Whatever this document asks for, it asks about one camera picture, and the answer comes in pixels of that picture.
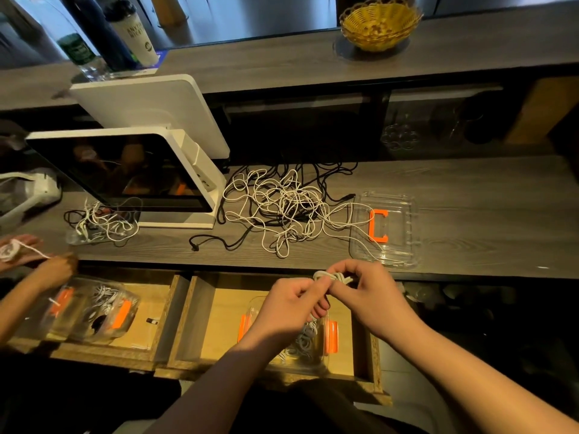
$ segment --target black screen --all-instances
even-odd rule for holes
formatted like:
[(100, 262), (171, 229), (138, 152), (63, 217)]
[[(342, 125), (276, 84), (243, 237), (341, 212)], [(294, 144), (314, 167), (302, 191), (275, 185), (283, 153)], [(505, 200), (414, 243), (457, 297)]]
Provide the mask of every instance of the black screen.
[(175, 152), (158, 134), (32, 139), (27, 142), (109, 207), (211, 211)]

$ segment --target upper counter ledge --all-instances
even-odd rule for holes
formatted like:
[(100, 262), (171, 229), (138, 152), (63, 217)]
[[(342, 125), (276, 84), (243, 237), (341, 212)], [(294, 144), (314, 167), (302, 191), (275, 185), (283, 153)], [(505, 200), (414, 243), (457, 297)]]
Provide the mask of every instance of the upper counter ledge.
[[(399, 54), (339, 57), (338, 30), (171, 50), (157, 74), (186, 73), (201, 92), (388, 79), (579, 62), (579, 2), (423, 21)], [(70, 105), (70, 62), (0, 71), (0, 110)]]

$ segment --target gray wooden countertop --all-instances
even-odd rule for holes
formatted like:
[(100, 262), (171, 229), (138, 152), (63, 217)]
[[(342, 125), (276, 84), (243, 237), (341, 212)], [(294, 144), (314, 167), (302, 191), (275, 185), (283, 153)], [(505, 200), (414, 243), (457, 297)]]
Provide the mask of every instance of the gray wooden countertop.
[[(579, 62), (579, 2), (423, 21), (401, 53), (338, 56), (338, 30), (170, 50), (157, 74), (191, 74), (201, 92), (256, 90)], [(71, 63), (0, 72), (0, 110), (70, 105)]]
[[(352, 176), (331, 176), (328, 191), (334, 198), (363, 191), (414, 197), (422, 245), (420, 262), (409, 272), (579, 278), (579, 186), (561, 157), (367, 162)], [(65, 194), (18, 232), (39, 235), (48, 252), (65, 251), (69, 227), (62, 214), (82, 208), (85, 195)], [(323, 235), (292, 244), (286, 259), (266, 253), (260, 233), (250, 233), (234, 252), (218, 241), (192, 252), (188, 243), (198, 233), (231, 243), (243, 231), (235, 223), (213, 230), (143, 228), (122, 248), (71, 249), (86, 260), (267, 269), (326, 269), (349, 257), (347, 241)]]

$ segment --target wicker basket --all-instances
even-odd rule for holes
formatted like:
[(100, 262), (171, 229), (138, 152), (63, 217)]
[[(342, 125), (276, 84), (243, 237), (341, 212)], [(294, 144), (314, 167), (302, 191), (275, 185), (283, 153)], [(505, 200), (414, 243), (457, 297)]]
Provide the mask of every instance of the wicker basket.
[(367, 0), (340, 15), (342, 34), (366, 51), (384, 51), (408, 37), (422, 13), (406, 0)]

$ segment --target drawer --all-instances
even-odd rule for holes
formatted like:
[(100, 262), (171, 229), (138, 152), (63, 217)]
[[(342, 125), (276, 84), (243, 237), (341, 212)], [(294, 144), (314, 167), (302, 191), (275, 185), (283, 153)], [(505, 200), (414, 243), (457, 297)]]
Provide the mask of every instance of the drawer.
[[(25, 326), (9, 345), (24, 353), (80, 362), (153, 371), (166, 364), (187, 295), (189, 281), (174, 271), (85, 267), (83, 275), (121, 282), (141, 297), (137, 314), (128, 332), (110, 344), (71, 341), (39, 341), (30, 338)], [(148, 318), (158, 324), (147, 322)]]
[[(195, 379), (237, 342), (240, 320), (250, 301), (264, 296), (279, 278), (263, 274), (202, 273), (192, 278), (167, 368), (155, 375)], [(338, 352), (329, 357), (329, 379), (343, 379), (367, 393), (382, 393), (378, 339), (329, 296), (329, 317), (338, 324)], [(317, 376), (280, 372), (270, 367), (265, 379), (290, 384)]]

